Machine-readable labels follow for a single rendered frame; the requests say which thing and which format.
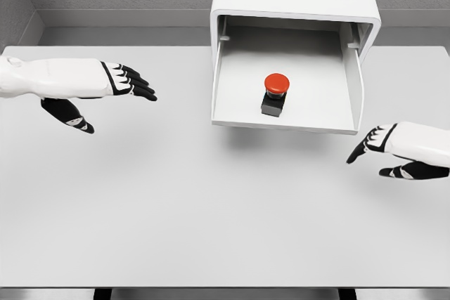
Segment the red mushroom-button load switch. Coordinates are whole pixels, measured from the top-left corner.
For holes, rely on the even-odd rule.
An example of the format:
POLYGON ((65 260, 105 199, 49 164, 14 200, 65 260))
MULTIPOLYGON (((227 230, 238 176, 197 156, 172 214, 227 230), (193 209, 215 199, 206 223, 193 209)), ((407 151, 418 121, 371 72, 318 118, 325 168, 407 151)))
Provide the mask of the red mushroom-button load switch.
POLYGON ((289 79, 280 73, 272 73, 264 80, 265 94, 262 100, 261 113, 272 117, 280 117, 288 89, 289 79))

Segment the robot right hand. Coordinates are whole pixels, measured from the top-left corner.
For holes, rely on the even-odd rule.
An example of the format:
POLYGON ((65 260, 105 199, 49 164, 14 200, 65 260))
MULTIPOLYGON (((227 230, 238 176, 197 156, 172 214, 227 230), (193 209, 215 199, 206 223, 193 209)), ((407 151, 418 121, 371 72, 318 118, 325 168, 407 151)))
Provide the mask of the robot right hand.
POLYGON ((381 169, 380 176, 411 181, 450 176, 450 130, 413 122, 376 126, 353 149, 347 163, 367 152, 387 153, 409 161, 381 169))

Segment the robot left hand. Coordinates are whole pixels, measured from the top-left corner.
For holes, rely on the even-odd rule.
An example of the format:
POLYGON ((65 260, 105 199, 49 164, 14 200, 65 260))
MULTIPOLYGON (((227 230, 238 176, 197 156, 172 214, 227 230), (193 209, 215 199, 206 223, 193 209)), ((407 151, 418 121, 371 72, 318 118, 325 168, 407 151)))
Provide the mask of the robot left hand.
POLYGON ((85 133, 94 127, 85 120, 71 98, 97 99, 133 95, 156 101, 155 90, 134 69, 119 63, 93 58, 48 59, 45 73, 39 75, 34 92, 41 107, 59 122, 85 133))

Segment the white cabinet drawer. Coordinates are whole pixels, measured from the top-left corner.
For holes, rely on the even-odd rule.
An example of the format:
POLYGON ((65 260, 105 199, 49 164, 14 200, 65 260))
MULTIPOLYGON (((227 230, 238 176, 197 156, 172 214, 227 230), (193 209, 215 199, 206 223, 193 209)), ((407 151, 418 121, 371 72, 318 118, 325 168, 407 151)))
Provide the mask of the white cabinet drawer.
POLYGON ((358 51, 338 32, 229 27, 215 60, 212 123, 355 135, 364 85, 358 51), (290 82, 279 117, 264 115, 265 78, 290 82))

